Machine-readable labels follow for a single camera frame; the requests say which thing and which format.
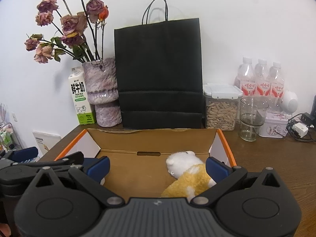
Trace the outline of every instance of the glass cup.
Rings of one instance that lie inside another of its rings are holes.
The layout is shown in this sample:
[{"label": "glass cup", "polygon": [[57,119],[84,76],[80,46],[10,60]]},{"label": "glass cup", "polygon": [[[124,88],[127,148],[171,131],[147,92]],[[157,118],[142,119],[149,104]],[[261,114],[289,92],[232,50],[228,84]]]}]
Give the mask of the glass cup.
[{"label": "glass cup", "polygon": [[264,124],[269,108],[262,97],[247,96],[241,99],[239,136],[245,141],[255,141],[259,128]]}]

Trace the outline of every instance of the open box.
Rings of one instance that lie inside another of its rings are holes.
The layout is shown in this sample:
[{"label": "open box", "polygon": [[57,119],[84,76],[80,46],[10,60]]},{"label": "open box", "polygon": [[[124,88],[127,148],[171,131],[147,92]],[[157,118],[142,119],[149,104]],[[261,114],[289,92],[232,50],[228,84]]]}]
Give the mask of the open box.
[{"label": "open box", "polygon": [[205,162],[209,156],[228,166],[236,162],[221,130],[83,130],[56,158],[81,151],[85,157],[107,156],[111,162],[104,186],[128,201],[130,197],[160,197],[175,181],[167,157],[192,150]]}]

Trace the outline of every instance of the black triangular cutout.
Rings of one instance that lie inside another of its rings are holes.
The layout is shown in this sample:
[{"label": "black triangular cutout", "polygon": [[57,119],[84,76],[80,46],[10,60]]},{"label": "black triangular cutout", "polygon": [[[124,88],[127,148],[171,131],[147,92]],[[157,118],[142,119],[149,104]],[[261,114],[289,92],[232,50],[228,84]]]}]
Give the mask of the black triangular cutout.
[{"label": "black triangular cutout", "polygon": [[53,185],[53,181],[51,180],[49,174],[42,174],[41,178],[36,184],[36,187],[50,186]]},{"label": "black triangular cutout", "polygon": [[262,184],[265,186],[280,187],[278,181],[273,174],[267,174]]}]

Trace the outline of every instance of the plastic food container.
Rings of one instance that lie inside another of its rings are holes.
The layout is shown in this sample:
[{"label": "plastic food container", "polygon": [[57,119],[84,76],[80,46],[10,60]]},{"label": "plastic food container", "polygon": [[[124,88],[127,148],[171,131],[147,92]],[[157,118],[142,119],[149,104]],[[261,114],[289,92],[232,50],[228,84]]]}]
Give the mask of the plastic food container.
[{"label": "plastic food container", "polygon": [[264,124],[260,127],[259,135],[262,137],[283,138],[283,136],[275,131],[277,127],[286,131],[286,125],[289,118],[281,112],[268,112]]},{"label": "plastic food container", "polygon": [[242,91],[229,84],[203,85],[205,96],[205,127],[232,131],[235,128]]}]

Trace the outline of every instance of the tin box lid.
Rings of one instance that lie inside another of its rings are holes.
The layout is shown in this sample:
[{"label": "tin box lid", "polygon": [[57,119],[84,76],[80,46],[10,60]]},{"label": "tin box lid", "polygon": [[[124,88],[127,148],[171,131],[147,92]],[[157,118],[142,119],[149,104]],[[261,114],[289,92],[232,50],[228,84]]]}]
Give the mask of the tin box lid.
[{"label": "tin box lid", "polygon": [[213,99],[232,99],[236,100],[242,97],[242,91],[237,87],[229,84],[207,84],[203,85],[205,97]]},{"label": "tin box lid", "polygon": [[283,114],[282,112],[278,112],[278,111],[267,112],[265,116],[265,122],[287,124],[289,120],[288,117],[289,115]]}]

